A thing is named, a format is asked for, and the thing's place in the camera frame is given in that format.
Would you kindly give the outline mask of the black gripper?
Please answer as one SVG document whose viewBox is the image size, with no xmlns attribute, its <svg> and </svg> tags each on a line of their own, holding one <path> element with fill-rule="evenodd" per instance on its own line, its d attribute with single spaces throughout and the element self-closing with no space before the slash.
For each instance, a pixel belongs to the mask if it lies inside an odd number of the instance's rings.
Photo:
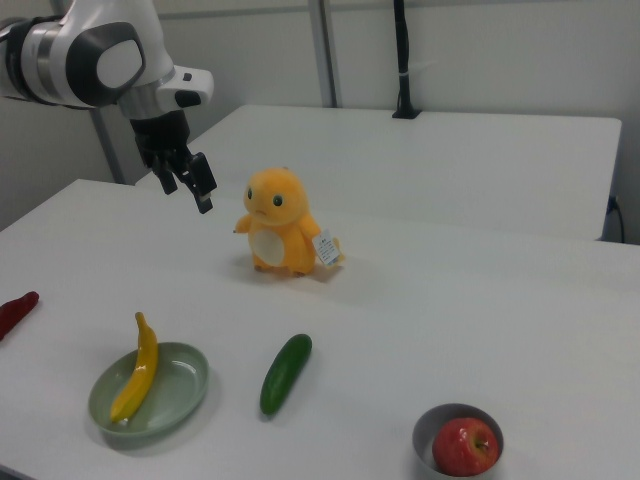
<svg viewBox="0 0 640 480">
<path fill-rule="evenodd" d="M 177 168 L 177 178 L 193 195 L 198 211 L 201 214 L 211 211 L 211 194 L 217 183 L 206 156 L 202 152 L 189 153 L 190 128 L 185 113 L 177 110 L 151 119 L 131 120 L 130 124 L 142 162 L 147 168 L 152 167 L 164 193 L 177 190 L 171 165 Z"/>
</svg>

